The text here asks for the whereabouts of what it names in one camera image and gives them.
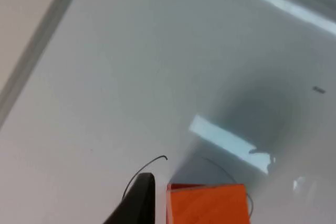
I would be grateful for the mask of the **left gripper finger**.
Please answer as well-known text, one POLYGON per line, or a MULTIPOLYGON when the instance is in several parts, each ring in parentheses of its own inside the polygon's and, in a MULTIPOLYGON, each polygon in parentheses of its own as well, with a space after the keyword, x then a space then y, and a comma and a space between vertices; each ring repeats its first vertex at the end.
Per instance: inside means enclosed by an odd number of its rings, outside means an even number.
POLYGON ((155 178, 140 173, 105 224, 155 223, 155 178))

